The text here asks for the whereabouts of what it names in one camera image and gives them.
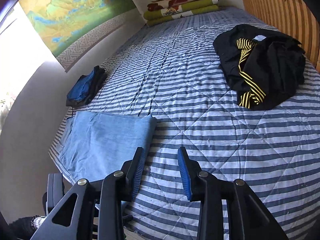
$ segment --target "blue cloth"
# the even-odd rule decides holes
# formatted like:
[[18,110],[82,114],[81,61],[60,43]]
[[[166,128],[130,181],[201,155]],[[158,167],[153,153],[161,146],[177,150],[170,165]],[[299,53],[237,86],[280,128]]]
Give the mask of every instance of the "blue cloth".
[[74,181],[104,179],[131,160],[137,147],[148,154],[156,118],[79,111],[67,119],[57,150]]
[[89,75],[81,76],[78,79],[77,83],[73,86],[73,88],[67,94],[67,99],[69,100],[73,99],[75,101],[80,101],[85,99],[85,97],[89,94],[90,85],[94,77],[95,71],[96,71],[96,68],[94,68]]

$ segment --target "bed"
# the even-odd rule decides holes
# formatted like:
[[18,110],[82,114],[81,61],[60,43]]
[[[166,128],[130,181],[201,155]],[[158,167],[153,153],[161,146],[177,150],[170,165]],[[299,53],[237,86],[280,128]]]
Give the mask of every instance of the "bed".
[[[234,7],[145,26],[101,65],[108,78],[92,103],[73,110],[158,119],[139,193],[124,210],[146,239],[196,239],[199,203],[183,194],[180,146],[218,179],[244,179],[290,239],[303,239],[320,212],[320,75],[307,61],[294,97],[269,111],[238,106],[212,45],[238,24],[275,29]],[[56,151],[71,114],[49,154],[75,183]]]

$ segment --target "stack of folded blankets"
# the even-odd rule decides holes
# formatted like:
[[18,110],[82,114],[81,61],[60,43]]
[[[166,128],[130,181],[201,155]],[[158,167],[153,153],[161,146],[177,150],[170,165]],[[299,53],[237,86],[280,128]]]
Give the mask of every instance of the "stack of folded blankets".
[[218,10],[219,0],[158,0],[148,4],[143,14],[148,26]]

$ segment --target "wooden slat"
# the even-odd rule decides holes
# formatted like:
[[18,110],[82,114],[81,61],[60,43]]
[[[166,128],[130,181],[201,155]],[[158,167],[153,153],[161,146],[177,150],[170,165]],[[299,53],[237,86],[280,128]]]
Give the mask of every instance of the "wooden slat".
[[243,0],[247,12],[299,40],[320,71],[320,27],[302,0]]

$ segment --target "striped bedsheet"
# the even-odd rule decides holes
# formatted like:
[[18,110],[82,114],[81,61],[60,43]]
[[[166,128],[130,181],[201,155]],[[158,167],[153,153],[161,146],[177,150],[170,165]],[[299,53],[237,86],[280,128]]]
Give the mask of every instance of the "striped bedsheet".
[[[275,109],[238,106],[212,46],[238,24],[274,29],[233,7],[142,28],[102,64],[107,82],[92,103],[74,109],[158,119],[138,196],[125,210],[134,216],[129,228],[146,239],[196,239],[199,203],[183,194],[180,146],[218,179],[244,179],[292,240],[320,212],[320,76],[307,63],[304,85]],[[49,154],[74,183],[55,150],[65,122]],[[225,203],[223,210],[228,239]]]

